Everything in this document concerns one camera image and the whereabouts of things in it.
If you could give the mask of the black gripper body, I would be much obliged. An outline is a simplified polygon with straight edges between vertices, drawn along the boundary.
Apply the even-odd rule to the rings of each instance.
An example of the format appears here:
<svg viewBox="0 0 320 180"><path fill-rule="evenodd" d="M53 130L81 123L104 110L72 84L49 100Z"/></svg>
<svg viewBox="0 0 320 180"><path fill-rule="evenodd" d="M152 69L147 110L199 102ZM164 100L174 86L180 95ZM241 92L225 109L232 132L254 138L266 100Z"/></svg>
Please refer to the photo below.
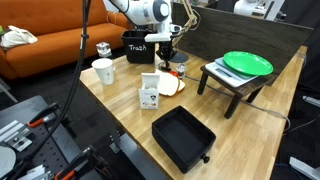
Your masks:
<svg viewBox="0 0 320 180"><path fill-rule="evenodd" d="M159 42L159 49L156 51L156 54L162 60L171 60L177 51L173 48L171 41Z"/></svg>

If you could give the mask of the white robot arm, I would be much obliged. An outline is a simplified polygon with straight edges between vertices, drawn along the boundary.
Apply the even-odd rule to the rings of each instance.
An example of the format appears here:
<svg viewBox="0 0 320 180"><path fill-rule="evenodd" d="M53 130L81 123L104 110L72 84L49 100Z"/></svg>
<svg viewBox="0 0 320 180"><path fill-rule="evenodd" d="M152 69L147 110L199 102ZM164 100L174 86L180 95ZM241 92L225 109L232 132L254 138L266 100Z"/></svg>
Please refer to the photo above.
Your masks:
<svg viewBox="0 0 320 180"><path fill-rule="evenodd" d="M180 30L172 23L170 0L109 0L136 26L155 25L156 32L145 36L146 42L159 44L159 57L169 67L173 34Z"/></svg>

